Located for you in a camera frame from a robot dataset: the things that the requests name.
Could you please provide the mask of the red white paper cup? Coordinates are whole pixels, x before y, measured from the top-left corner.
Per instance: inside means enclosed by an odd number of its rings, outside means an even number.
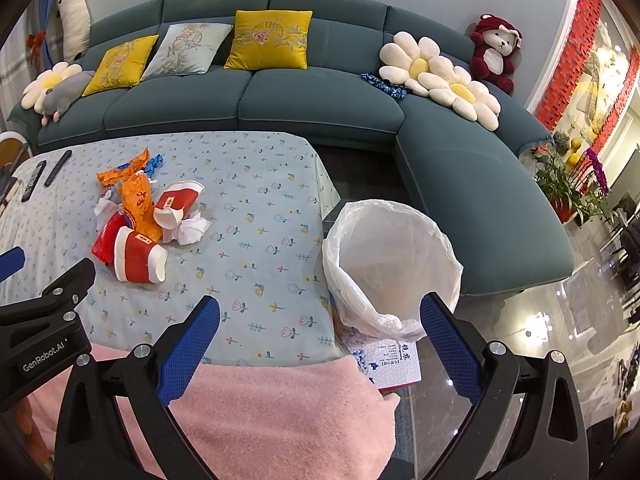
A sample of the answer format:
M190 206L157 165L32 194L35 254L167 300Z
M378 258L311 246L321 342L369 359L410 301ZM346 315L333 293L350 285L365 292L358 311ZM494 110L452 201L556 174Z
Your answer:
M149 237L122 226L114 246L114 270L120 282L160 284L166 278L168 251Z

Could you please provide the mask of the orange plastic snack bag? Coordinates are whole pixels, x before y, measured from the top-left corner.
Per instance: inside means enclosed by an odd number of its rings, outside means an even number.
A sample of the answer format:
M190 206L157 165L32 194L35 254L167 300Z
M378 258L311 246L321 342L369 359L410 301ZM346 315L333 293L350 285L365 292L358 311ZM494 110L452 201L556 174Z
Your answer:
M163 236L163 231L153 217L154 204L149 177L143 171L133 174L122 182L119 195L130 229L146 236L152 242L158 242Z

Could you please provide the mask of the blue measuring tape bundle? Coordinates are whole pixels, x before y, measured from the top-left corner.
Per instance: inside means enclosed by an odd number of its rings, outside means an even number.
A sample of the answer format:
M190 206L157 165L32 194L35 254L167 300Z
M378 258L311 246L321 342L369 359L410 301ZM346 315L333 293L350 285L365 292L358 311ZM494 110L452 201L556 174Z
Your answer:
M152 180L154 178L154 174L157 172L157 170L159 170L160 167L163 166L163 163L164 163L163 155L162 154L157 154L157 155L151 157L146 162L146 164L143 167L142 171L150 180Z

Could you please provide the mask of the white tissue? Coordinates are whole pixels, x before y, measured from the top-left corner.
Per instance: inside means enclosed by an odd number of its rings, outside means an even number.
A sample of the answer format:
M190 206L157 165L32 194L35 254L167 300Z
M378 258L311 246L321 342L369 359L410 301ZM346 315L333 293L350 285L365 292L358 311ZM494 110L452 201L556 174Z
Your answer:
M163 229L162 241L164 244L176 242L180 246L196 244L211 225L212 222L204 218L201 211L197 210L181 220L175 229Z

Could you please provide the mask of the round wooden side table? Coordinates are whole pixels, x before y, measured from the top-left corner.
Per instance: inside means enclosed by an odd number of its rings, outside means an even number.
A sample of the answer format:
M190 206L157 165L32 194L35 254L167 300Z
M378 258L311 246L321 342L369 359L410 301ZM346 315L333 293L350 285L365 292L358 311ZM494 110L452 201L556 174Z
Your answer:
M5 131L0 134L1 174L7 174L29 158L32 158L32 148L21 133Z

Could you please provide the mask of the floral light blue tablecloth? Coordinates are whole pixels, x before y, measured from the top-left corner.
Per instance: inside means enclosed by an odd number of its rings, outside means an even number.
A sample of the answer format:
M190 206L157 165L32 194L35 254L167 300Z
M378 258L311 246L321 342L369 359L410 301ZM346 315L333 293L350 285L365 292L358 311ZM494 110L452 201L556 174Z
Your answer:
M312 146L278 132L190 132L130 136L41 154L16 170L28 182L47 162L26 203L1 217L3 249L21 247L24 268L1 286L13 304L37 296L96 240L94 210L103 192L96 175L147 148L162 154L154 194L179 181L205 186L194 209L212 222L193 245L168 244L163 283L120 282L96 266L96 281L78 312L90 340L115 349L154 342L203 296L220 307L207 364L296 366L339 358L330 294L322 271L323 221L340 198ZM73 152L53 183L47 179Z

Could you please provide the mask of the small daisy cushion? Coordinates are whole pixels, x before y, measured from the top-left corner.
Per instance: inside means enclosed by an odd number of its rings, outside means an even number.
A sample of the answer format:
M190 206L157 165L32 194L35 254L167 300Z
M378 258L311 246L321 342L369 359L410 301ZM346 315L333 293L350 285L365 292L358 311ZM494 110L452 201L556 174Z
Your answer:
M79 64L67 62L58 62L50 70L44 70L25 87L21 99L22 109L34 110L37 114L42 115L43 101L47 91L81 71L82 67Z

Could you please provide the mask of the grey mouse plush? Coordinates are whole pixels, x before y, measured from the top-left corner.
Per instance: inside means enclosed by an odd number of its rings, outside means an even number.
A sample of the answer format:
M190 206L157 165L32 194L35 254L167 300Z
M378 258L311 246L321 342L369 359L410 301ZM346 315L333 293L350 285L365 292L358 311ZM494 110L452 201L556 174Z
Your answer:
M41 125L45 127L49 122L58 122L82 96L95 73L94 70L83 70L49 89L43 100Z

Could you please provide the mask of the blue white printed box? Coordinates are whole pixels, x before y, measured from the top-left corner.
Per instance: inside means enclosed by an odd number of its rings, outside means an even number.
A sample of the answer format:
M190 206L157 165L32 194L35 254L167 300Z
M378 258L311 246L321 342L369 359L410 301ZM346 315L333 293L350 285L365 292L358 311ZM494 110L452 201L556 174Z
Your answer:
M351 328L344 331L341 340L378 391L404 388L422 379L415 342L376 339Z

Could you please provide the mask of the teal sectional sofa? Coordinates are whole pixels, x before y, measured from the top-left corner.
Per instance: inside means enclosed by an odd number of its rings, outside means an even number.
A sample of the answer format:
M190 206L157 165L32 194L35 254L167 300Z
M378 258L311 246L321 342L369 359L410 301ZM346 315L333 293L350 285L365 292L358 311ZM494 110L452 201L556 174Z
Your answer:
M203 75L168 76L77 101L56 125L20 106L11 120L35 150L120 136L198 130L281 131L314 144L394 153L411 203L450 239L463 266L462 292L520 292L574 270L564 226L523 153L550 133L512 96L492 87L501 110L487 131L427 98L395 100L364 80L396 32L434 39L466 65L471 40L413 12L373 0L149 0L94 23L81 59L98 66L111 47L163 37L175 23L231 23L239 10L310 11L303 70L228 70L224 42Z

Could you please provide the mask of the large yellow embroidered cushion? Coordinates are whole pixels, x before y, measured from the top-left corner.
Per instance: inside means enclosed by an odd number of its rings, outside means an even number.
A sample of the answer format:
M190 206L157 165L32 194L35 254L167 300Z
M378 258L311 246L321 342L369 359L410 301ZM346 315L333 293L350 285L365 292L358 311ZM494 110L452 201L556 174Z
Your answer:
M311 10L237 10L226 70L306 70Z

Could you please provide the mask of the daisy flower cushion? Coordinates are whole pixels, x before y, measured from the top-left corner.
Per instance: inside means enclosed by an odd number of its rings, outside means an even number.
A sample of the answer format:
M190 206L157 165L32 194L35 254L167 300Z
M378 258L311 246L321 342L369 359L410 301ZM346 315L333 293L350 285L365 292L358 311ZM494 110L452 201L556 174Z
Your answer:
M396 32L378 57L382 63L378 76L416 96L428 96L431 90L448 88L454 81L454 72L445 68L438 44L428 37L416 41L408 32Z
M432 101L488 131L498 128L501 105L484 84L441 55L427 60L426 67L418 76L418 83Z

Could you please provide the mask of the blue patterned cloth on sofa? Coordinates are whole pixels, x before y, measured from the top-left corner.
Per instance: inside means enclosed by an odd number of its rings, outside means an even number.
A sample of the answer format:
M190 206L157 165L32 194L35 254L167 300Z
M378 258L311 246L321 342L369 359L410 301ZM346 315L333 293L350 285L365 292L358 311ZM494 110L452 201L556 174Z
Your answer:
M395 101L401 101L405 99L408 92L407 89L402 84L391 84L390 82L378 78L375 74L372 73L362 73L360 78L370 84L372 87L377 88L383 93L387 94Z

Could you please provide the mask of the left daisy flower cushion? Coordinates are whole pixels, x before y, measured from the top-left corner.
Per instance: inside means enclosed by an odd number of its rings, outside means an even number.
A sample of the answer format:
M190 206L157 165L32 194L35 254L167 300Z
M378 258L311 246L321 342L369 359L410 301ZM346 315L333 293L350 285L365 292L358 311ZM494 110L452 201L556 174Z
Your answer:
M445 68L438 44L428 37L416 41L408 32L396 32L378 57L382 63L378 76L416 96L428 96L431 90L448 88L454 81L454 72Z

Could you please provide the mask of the red white teddy bear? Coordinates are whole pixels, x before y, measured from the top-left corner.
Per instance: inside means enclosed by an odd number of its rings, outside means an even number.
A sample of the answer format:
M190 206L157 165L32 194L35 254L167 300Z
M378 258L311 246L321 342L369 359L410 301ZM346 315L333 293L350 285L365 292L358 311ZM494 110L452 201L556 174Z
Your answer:
M503 18L483 14L470 38L475 46L470 62L473 78L489 81L510 96L514 89L511 58L522 45L521 32Z

